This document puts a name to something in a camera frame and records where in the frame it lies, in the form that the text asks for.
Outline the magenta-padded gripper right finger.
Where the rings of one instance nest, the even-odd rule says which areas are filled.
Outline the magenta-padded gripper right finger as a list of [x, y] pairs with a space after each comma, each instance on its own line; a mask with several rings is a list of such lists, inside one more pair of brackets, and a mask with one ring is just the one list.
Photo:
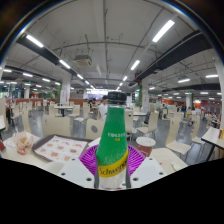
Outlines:
[[167, 175], [154, 157], [146, 157], [133, 146], [128, 146], [127, 187], [141, 188]]

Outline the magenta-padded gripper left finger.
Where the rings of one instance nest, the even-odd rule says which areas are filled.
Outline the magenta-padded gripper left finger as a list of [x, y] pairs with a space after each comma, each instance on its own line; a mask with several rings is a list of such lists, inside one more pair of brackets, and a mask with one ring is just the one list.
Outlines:
[[78, 158], [70, 159], [59, 171], [58, 176], [84, 188], [98, 187], [97, 146], [86, 149]]

